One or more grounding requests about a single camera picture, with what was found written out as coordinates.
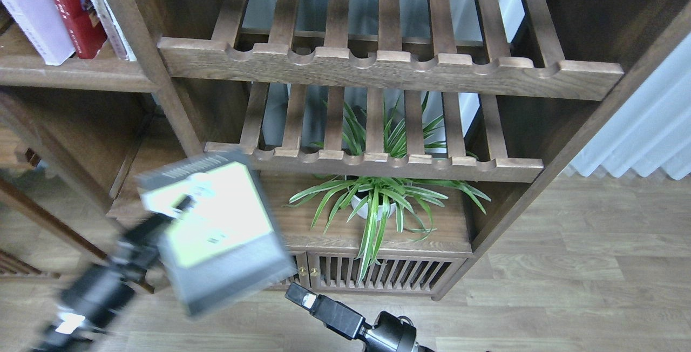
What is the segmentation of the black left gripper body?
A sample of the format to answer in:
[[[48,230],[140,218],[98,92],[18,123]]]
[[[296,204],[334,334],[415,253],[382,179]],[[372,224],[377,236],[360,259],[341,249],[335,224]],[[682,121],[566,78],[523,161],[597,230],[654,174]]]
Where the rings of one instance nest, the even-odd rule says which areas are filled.
[[[60,293],[57,330],[104,331],[135,296],[130,283],[143,279],[130,266],[91,266]]]

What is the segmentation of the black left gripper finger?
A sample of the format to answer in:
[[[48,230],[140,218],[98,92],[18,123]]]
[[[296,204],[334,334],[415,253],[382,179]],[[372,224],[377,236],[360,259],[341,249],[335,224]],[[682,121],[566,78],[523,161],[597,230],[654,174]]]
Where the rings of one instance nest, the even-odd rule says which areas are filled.
[[[171,216],[165,213],[153,213],[117,241],[116,251],[111,254],[111,266],[121,275],[121,280],[143,282],[147,271],[158,261],[160,251],[158,241],[170,224],[193,205],[190,195],[183,197],[172,208]]]

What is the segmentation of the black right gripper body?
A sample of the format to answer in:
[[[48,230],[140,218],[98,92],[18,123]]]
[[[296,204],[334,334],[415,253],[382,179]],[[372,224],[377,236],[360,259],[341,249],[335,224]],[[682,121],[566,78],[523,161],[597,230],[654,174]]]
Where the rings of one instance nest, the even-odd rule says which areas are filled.
[[[418,351],[417,328],[407,316],[381,311],[375,325],[365,323],[361,341],[365,351]]]

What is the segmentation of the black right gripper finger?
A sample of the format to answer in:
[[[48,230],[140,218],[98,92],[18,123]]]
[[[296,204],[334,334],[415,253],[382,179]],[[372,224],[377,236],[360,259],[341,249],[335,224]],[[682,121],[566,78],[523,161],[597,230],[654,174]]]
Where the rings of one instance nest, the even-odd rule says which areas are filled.
[[[323,294],[315,294],[298,283],[292,283],[284,297],[307,310],[311,316],[323,322],[326,328],[345,339],[365,340],[365,317],[344,303]]]

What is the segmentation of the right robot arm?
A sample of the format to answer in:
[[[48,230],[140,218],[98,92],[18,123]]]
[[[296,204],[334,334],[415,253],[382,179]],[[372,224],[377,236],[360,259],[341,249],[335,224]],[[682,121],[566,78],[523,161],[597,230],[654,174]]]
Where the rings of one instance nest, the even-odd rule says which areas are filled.
[[[407,316],[381,311],[375,324],[340,301],[316,294],[298,283],[291,283],[284,295],[301,306],[326,328],[346,340],[360,340],[364,351],[432,351],[417,341],[417,328]]]

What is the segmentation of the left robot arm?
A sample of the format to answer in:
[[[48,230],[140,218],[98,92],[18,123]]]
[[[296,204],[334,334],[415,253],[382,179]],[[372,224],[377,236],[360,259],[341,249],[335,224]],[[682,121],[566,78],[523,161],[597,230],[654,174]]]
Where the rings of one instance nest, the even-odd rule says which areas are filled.
[[[118,239],[105,264],[92,264],[59,296],[57,319],[49,323],[32,351],[86,351],[89,334],[106,333],[106,327],[143,285],[148,270],[159,260],[158,240],[171,222],[190,209],[193,199],[183,197],[171,214],[153,213]]]

